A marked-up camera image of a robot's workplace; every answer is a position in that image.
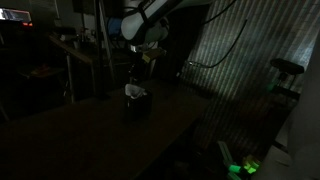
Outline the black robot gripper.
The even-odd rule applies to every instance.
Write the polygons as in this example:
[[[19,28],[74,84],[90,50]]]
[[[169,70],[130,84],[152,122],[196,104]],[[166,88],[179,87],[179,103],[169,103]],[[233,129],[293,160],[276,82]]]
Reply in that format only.
[[[139,84],[143,80],[145,69],[145,63],[133,63],[129,70],[129,82],[131,84]]]

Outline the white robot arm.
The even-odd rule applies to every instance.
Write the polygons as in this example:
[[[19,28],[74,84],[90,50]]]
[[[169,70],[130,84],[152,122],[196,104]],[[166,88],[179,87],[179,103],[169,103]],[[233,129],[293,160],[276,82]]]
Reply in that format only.
[[[199,35],[213,0],[141,0],[125,13],[121,31],[133,46],[158,42],[167,51],[157,58],[153,78],[179,81],[183,63]]]

